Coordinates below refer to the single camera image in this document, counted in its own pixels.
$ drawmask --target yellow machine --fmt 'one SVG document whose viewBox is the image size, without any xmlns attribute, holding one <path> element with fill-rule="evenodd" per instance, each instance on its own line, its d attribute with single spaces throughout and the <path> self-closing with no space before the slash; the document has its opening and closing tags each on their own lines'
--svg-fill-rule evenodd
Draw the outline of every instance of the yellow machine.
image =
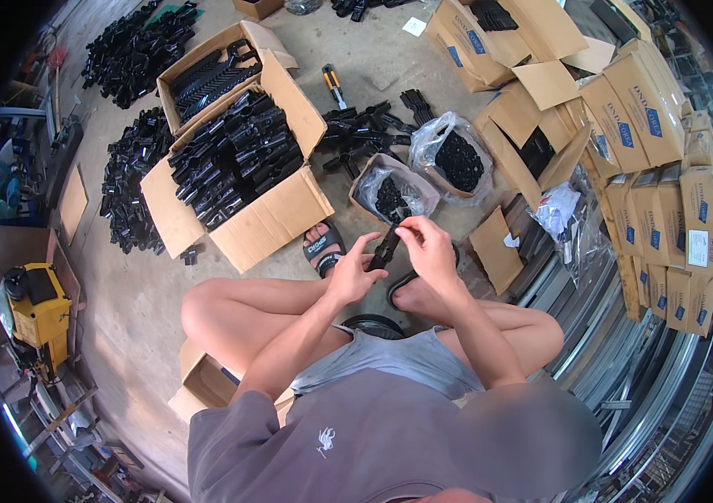
<svg viewBox="0 0 713 503">
<path fill-rule="evenodd" d="M 14 267 L 4 276 L 15 328 L 13 336 L 36 349 L 36 371 L 50 381 L 69 356 L 66 333 L 72 300 L 55 276 L 55 267 L 33 262 Z"/>
</svg>

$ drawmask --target leg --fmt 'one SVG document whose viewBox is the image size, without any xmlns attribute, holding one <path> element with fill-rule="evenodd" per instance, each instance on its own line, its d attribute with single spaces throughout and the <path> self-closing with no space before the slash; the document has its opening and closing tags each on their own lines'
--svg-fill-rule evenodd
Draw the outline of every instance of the leg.
<svg viewBox="0 0 713 503">
<path fill-rule="evenodd" d="M 310 229 L 304 245 L 327 230 L 323 225 Z M 319 257 L 337 248 L 335 245 L 323 249 Z M 328 278 L 210 279 L 191 288 L 183 297 L 183 331 L 223 366 L 244 373 L 261 350 L 317 302 L 327 287 Z M 350 341 L 351 337 L 339 328 L 329 328 L 308 363 Z"/>
<path fill-rule="evenodd" d="M 485 312 L 512 345 L 522 363 L 525 375 L 530 375 L 552 361 L 563 347 L 563 330 L 555 319 L 543 311 L 510 304 L 478 300 Z M 411 312 L 437 324 L 452 326 L 452 320 L 431 287 L 420 277 L 399 288 L 393 303 L 402 311 Z M 441 342 L 463 363 L 468 357 L 452 328 L 438 333 Z"/>
</svg>

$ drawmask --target bare foot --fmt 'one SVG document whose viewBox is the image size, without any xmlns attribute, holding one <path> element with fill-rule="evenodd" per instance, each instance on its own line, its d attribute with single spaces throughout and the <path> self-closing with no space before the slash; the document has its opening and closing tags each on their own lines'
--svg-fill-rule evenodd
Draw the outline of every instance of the bare foot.
<svg viewBox="0 0 713 503">
<path fill-rule="evenodd" d="M 307 231 L 306 235 L 304 235 L 303 246 L 306 247 L 311 245 L 313 242 L 320 239 L 320 236 L 323 236 L 327 232 L 328 226 L 322 222 L 317 226 L 310 228 Z M 312 269 L 317 270 L 317 263 L 320 262 L 320 259 L 331 252 L 340 252 L 341 254 L 345 255 L 345 250 L 342 249 L 339 243 L 334 243 L 333 245 L 326 246 L 320 251 L 319 254 L 313 256 L 309 261 Z M 325 272 L 325 275 L 326 277 L 329 277 L 332 274 L 334 274 L 334 267 L 329 267 L 328 270 Z"/>
<path fill-rule="evenodd" d="M 400 311 L 410 312 L 436 323 L 444 324 L 449 319 L 438 294 L 421 277 L 412 279 L 394 291 L 393 303 Z"/>
</svg>

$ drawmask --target gray t-shirt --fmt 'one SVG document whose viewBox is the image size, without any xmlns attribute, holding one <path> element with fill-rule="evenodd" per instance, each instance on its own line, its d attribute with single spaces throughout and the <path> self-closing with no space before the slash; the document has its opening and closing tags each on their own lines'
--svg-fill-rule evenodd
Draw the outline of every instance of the gray t-shirt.
<svg viewBox="0 0 713 503">
<path fill-rule="evenodd" d="M 448 424 L 459 408 L 407 377 L 360 370 L 297 399 L 279 428 L 265 395 L 191 418 L 189 489 L 194 503 L 384 503 L 466 488 Z"/>
</svg>

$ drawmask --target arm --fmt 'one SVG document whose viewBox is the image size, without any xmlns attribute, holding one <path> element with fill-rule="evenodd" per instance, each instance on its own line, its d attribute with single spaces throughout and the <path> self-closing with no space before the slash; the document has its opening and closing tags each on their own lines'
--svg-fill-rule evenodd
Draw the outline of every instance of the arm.
<svg viewBox="0 0 713 503">
<path fill-rule="evenodd" d="M 351 251 L 334 266 L 326 293 L 253 360 L 231 403 L 251 390 L 266 395 L 271 401 L 278 399 L 306 366 L 337 313 L 346 305 L 362 300 L 378 279 L 387 277 L 385 270 L 364 272 L 363 268 L 364 247 L 379 236 L 380 233 L 371 233 L 356 240 Z"/>
<path fill-rule="evenodd" d="M 527 382 L 512 346 L 457 276 L 448 233 L 425 216 L 407 218 L 396 233 L 415 271 L 438 293 L 454 320 L 460 345 L 485 389 Z"/>
</svg>

